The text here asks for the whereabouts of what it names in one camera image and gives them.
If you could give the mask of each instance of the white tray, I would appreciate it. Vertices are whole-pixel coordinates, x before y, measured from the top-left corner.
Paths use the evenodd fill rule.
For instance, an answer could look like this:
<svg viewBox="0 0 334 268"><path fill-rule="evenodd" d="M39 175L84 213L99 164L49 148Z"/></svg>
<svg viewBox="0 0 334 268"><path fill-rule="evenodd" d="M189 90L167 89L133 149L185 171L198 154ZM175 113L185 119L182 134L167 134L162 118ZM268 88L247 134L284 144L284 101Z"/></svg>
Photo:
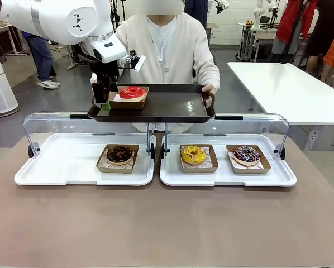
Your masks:
<svg viewBox="0 0 334 268"><path fill-rule="evenodd" d="M150 140L156 146L156 137ZM101 173L96 163L106 144L140 145L132 174ZM18 185L126 185L142 186L151 182L154 160L147 155L146 134L93 135L58 133L41 146L15 176Z"/></svg>
<svg viewBox="0 0 334 268"><path fill-rule="evenodd" d="M213 174L186 174L181 171L179 146L181 144L212 144L217 155L219 168ZM226 145L258 145L271 170L266 174L235 174L227 158ZM170 186L274 186L291 187L296 177L284 160L274 154L271 141L257 134L232 134L227 136L169 135L168 148L171 152L161 160L160 177Z"/></svg>

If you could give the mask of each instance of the donut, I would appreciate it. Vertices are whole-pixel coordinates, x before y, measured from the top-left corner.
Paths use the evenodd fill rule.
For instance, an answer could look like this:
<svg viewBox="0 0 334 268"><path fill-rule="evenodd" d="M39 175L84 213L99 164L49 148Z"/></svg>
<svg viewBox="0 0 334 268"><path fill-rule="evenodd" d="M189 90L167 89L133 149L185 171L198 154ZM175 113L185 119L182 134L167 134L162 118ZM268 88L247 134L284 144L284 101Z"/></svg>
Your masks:
<svg viewBox="0 0 334 268"><path fill-rule="evenodd" d="M204 148L187 146L180 152L183 162L189 165L200 165L207 159L207 152Z"/></svg>
<svg viewBox="0 0 334 268"><path fill-rule="evenodd" d="M252 147L237 147L233 154L235 161L243 166L254 166L260 161L260 153Z"/></svg>
<svg viewBox="0 0 334 268"><path fill-rule="evenodd" d="M108 163L116 166L122 166L132 160L132 150L126 146L115 146L111 148L106 155Z"/></svg>
<svg viewBox="0 0 334 268"><path fill-rule="evenodd" d="M124 88L119 93L123 102L140 102L146 98L146 91L140 87Z"/></svg>

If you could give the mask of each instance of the donut box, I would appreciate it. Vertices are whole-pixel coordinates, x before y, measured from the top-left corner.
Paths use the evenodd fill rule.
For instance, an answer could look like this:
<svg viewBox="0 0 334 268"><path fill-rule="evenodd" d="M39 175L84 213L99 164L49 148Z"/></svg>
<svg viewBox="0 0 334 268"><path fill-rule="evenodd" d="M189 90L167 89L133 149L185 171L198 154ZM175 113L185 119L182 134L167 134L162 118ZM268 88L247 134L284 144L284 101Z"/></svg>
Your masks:
<svg viewBox="0 0 334 268"><path fill-rule="evenodd" d="M251 148L254 148L256 151L260 154L260 164L252 167L243 166L239 163L237 163L231 154L237 147L239 146L248 146ZM227 145L227 157L230 160L230 163L232 165L233 171L235 174L266 174L270 169L271 165L266 159L265 155L263 154L263 151L260 149L258 145Z"/></svg>
<svg viewBox="0 0 334 268"><path fill-rule="evenodd" d="M116 147L116 146L126 146L133 151L132 160L123 166L112 165L107 162L107 152ZM103 152L101 153L98 162L96 163L96 167L100 172L103 173L123 173L123 174L131 174L133 172L133 168L135 167L137 153L139 152L138 145L125 145L125 144L108 144L105 146Z"/></svg>
<svg viewBox="0 0 334 268"><path fill-rule="evenodd" d="M217 155L216 152L214 151L213 145L210 144L188 144L188 145L180 145L179 146L179 151L184 147L187 146L196 146L196 147L202 147L205 148L207 151L207 159L202 165L197 165L197 166L192 166L186 164L183 160L182 157L180 158L181 160L181 165L182 165L182 172L183 173L214 173L217 171L219 165L218 165L218 160L217 160Z"/></svg>
<svg viewBox="0 0 334 268"><path fill-rule="evenodd" d="M146 98L149 93L149 87L139 87L145 90L146 98L139 102L124 102L121 101L120 92L125 89L126 86L118 86L118 92L109 92L109 103L110 109L131 109L131 110L142 110L145 106Z"/></svg>

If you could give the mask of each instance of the red jacket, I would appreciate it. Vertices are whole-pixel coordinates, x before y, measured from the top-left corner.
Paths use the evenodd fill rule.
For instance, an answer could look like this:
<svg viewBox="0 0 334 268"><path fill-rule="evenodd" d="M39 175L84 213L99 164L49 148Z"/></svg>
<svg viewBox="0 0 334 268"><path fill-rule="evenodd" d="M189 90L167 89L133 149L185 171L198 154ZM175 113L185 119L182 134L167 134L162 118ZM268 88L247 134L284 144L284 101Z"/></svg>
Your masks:
<svg viewBox="0 0 334 268"><path fill-rule="evenodd" d="M308 31L310 30L316 5L317 5L317 0L311 0L311 2L304 11L304 19L301 31L304 39L306 39ZM283 17L281 18L279 28L276 33L276 36L282 42L288 42L290 40L294 21L299 11L299 6L300 6L300 0L288 0L288 5L286 7Z"/></svg>

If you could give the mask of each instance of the black serving tray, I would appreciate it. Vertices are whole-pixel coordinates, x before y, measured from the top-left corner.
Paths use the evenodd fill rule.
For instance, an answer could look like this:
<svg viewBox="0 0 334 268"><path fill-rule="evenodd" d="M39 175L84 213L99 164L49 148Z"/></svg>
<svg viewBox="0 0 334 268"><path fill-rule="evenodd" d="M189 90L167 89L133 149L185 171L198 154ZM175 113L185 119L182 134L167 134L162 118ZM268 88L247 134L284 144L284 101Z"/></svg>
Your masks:
<svg viewBox="0 0 334 268"><path fill-rule="evenodd" d="M143 110L112 109L105 111L96 105L87 116L98 122L126 123L205 123L213 118L214 95L202 92L202 85L189 84L119 84L119 86L149 87ZM206 108L205 100L212 98Z"/></svg>

